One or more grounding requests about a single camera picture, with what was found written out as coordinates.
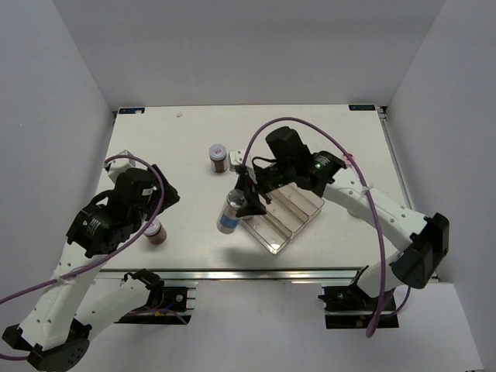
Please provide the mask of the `blue label bottle silver cap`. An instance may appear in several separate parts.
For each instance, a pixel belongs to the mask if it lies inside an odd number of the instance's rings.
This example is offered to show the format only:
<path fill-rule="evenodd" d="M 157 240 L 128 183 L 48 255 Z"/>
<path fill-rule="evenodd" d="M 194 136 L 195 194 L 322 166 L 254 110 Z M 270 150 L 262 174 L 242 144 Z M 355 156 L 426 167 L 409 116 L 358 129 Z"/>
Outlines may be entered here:
<path fill-rule="evenodd" d="M 240 223 L 236 214 L 246 204 L 241 190 L 232 189 L 226 196 L 224 205 L 217 220 L 217 229 L 224 234 L 233 233 Z"/>

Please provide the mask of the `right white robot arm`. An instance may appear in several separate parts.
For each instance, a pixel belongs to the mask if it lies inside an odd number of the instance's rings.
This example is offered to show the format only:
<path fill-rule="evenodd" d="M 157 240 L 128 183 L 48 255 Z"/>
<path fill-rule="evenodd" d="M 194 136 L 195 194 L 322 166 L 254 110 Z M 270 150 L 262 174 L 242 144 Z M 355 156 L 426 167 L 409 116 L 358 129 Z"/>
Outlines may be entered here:
<path fill-rule="evenodd" d="M 287 126 L 266 137 L 273 157 L 268 166 L 255 165 L 244 153 L 233 165 L 236 189 L 246 204 L 239 217 L 265 215 L 268 195 L 288 184 L 337 204 L 377 230 L 382 243 L 396 249 L 387 257 L 366 266 L 353 279 L 351 302 L 366 309 L 379 296 L 398 286 L 423 289 L 449 251 L 450 221 L 440 213 L 433 216 L 400 205 L 366 184 L 356 167 L 328 151 L 311 152 L 298 132 Z"/>

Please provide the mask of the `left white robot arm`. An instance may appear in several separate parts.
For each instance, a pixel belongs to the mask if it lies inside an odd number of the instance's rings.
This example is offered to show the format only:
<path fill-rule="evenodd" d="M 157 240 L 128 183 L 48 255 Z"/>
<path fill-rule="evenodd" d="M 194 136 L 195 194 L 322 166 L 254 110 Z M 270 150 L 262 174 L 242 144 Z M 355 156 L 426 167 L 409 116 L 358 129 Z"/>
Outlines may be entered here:
<path fill-rule="evenodd" d="M 103 259 L 180 200 L 157 166 L 121 170 L 114 184 L 76 215 L 54 283 L 29 315 L 2 335 L 14 350 L 26 351 L 27 362 L 38 371 L 69 371 L 111 324 L 134 310 L 154 312 L 164 305 L 164 282 L 146 269 L 126 274 L 117 290 L 87 307 L 81 305 Z"/>

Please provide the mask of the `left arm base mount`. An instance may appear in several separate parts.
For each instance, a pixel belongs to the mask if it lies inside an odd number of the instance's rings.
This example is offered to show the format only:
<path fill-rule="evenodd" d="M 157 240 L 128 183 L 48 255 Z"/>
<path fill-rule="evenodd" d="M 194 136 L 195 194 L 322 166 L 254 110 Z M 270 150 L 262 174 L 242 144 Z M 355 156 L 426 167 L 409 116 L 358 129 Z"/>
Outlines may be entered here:
<path fill-rule="evenodd" d="M 196 288 L 164 287 L 162 302 L 153 307 L 140 307 L 124 315 L 116 324 L 186 326 L 195 309 Z"/>

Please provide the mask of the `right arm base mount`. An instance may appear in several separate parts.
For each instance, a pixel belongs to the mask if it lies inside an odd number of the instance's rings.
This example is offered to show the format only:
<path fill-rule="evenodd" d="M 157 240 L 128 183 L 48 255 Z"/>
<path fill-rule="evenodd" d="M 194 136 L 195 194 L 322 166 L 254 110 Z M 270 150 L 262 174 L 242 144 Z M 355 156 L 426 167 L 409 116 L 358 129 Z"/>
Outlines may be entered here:
<path fill-rule="evenodd" d="M 369 297 L 354 285 L 325 286 L 317 299 L 324 306 L 325 328 L 329 330 L 366 329 L 379 305 L 379 298 Z M 394 313 L 396 309 L 393 294 L 389 291 L 381 306 L 379 329 L 399 327 L 398 316 Z"/>

